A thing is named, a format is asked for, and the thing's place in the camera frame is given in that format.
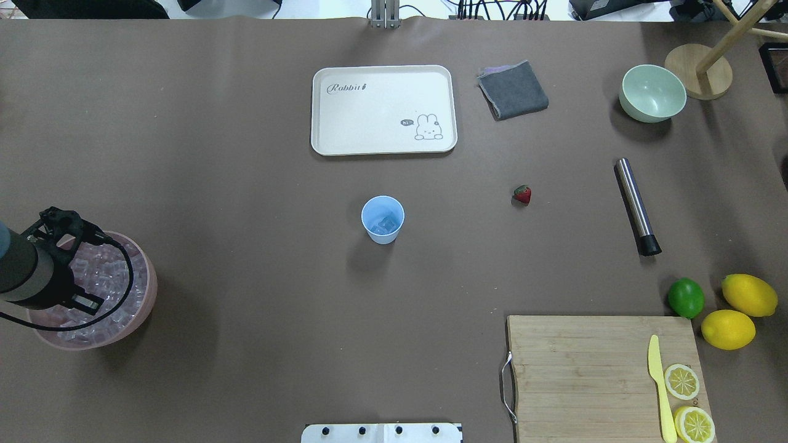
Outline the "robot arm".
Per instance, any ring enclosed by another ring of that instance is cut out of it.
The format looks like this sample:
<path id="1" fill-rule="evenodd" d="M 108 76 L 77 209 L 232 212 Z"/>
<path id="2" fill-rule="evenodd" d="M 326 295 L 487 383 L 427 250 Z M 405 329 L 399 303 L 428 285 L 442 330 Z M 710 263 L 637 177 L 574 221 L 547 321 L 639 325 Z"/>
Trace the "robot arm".
<path id="1" fill-rule="evenodd" d="M 38 221 L 22 233 L 2 225 L 2 300 L 27 309 L 64 306 L 95 315 L 104 299 L 76 283 L 71 262 L 81 239 L 70 249 L 59 246 L 60 236 Z"/>

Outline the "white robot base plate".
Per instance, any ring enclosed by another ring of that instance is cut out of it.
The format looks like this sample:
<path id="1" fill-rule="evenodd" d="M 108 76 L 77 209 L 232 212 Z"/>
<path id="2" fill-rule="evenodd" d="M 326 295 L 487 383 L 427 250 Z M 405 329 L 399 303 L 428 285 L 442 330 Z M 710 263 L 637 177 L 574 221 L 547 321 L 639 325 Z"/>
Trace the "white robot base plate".
<path id="1" fill-rule="evenodd" d="M 312 424 L 301 442 L 464 442 L 462 426 L 437 423 Z"/>

